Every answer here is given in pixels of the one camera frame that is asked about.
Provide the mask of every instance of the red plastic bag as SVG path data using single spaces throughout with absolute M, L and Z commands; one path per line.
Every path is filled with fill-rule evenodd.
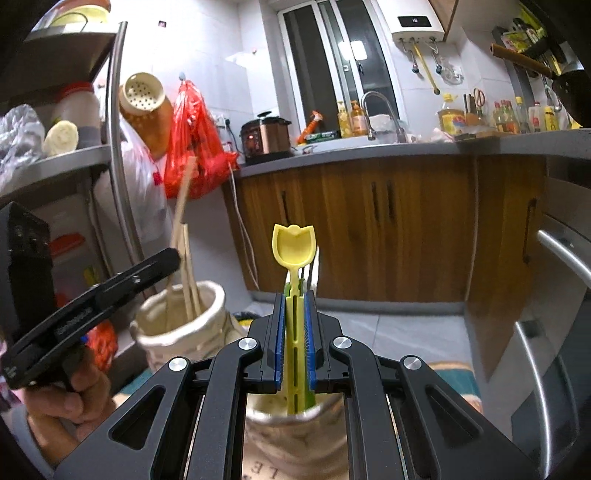
M 173 123 L 168 138 L 164 190 L 176 198 L 189 157 L 197 157 L 189 198 L 198 199 L 225 182 L 231 168 L 238 168 L 238 154 L 226 152 L 210 118 L 205 100 L 190 80 L 181 81 L 174 103 Z

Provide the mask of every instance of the red lid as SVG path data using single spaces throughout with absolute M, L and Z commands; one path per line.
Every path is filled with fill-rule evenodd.
M 49 242 L 51 257 L 57 258 L 60 255 L 71 252 L 81 246 L 85 241 L 86 239 L 79 233 L 68 233 L 67 235 L 59 236 Z
M 62 88 L 61 92 L 57 96 L 57 101 L 61 101 L 71 93 L 76 92 L 95 92 L 95 87 L 90 82 L 74 82 L 69 84 L 67 87 Z

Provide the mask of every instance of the white plastic bag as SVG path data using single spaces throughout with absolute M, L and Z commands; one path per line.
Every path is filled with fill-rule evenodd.
M 19 169 L 44 157 L 45 128 L 33 107 L 16 106 L 0 118 L 0 192 Z
M 121 142 L 121 150 L 135 227 L 141 241 L 156 240 L 164 233 L 167 218 L 162 175 L 148 147 L 121 115 L 119 126 L 126 139 Z M 109 220 L 118 225 L 108 171 L 104 172 L 95 184 L 95 198 Z

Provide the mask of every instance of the gray plastic bag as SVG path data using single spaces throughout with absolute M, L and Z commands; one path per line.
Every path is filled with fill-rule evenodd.
M 23 167 L 44 157 L 45 128 L 30 105 L 19 105 L 0 118 L 0 192 Z

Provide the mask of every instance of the condiment bottle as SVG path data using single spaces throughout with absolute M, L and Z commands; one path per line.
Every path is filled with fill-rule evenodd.
M 503 112 L 501 111 L 501 104 L 499 102 L 495 102 L 495 111 L 492 114 L 493 120 L 495 122 L 495 127 L 499 132 L 505 131 L 505 122 L 503 121 Z
M 533 132 L 545 132 L 546 124 L 542 116 L 542 108 L 539 102 L 534 102 L 534 106 L 529 108 L 530 127 Z
M 556 116 L 554 115 L 554 109 L 550 106 L 544 108 L 544 121 L 546 124 L 546 130 L 548 132 L 558 130 L 558 123 L 556 122 Z
M 450 135 L 460 135 L 466 129 L 466 116 L 461 105 L 455 104 L 457 96 L 443 94 L 443 106 L 438 111 L 441 130 Z
M 340 100 L 337 102 L 339 105 L 339 129 L 341 138 L 349 138 L 353 136 L 351 129 L 351 119 L 349 118 L 349 112 L 345 108 L 345 104 Z
M 529 134 L 531 133 L 531 130 L 530 125 L 527 122 L 527 110 L 525 109 L 525 105 L 523 104 L 523 98 L 515 97 L 515 101 L 517 102 L 515 114 L 517 116 L 517 121 L 519 122 L 519 130 L 523 134 Z
M 367 120 L 357 100 L 351 101 L 351 126 L 353 127 L 353 135 L 356 137 L 368 134 Z
M 515 112 L 513 111 L 511 102 L 509 100 L 503 100 L 501 105 L 503 110 L 503 120 L 505 122 L 505 131 L 512 134 L 518 134 L 519 124 L 515 119 Z

